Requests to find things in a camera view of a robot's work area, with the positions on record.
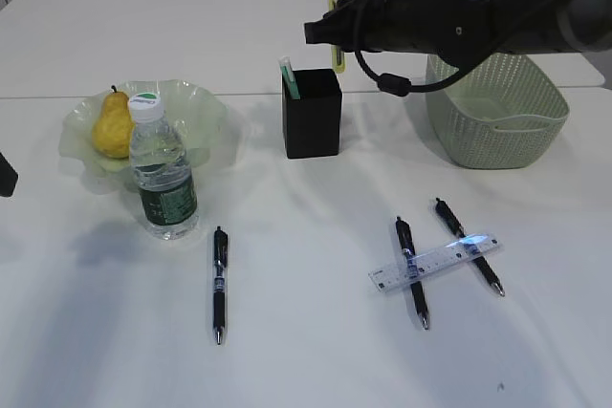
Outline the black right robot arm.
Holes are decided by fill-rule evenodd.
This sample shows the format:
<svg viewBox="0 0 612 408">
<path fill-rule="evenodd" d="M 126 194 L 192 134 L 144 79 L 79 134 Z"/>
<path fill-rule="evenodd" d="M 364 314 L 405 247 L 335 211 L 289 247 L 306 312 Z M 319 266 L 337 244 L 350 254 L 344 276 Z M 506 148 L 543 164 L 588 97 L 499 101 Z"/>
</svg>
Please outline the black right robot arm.
<svg viewBox="0 0 612 408">
<path fill-rule="evenodd" d="M 608 50 L 611 0 L 339 0 L 304 32 L 347 53 L 436 54 L 463 68 L 479 54 Z"/>
</svg>

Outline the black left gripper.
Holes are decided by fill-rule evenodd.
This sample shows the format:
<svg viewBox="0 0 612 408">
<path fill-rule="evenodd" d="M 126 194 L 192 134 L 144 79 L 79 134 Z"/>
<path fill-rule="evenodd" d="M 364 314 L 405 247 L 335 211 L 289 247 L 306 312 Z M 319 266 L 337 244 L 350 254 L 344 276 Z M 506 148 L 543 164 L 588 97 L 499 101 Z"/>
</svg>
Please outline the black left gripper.
<svg viewBox="0 0 612 408">
<path fill-rule="evenodd" d="M 18 173 L 3 154 L 0 154 L 0 196 L 11 197 L 18 181 Z"/>
</svg>

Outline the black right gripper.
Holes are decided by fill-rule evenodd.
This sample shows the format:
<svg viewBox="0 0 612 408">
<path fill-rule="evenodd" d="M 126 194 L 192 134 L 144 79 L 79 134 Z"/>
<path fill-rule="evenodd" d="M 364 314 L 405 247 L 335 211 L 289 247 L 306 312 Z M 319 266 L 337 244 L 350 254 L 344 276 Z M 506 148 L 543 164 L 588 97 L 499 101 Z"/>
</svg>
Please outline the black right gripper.
<svg viewBox="0 0 612 408">
<path fill-rule="evenodd" d="M 339 0 L 304 34 L 347 53 L 437 54 L 463 67 L 495 38 L 493 13 L 492 0 Z"/>
</svg>

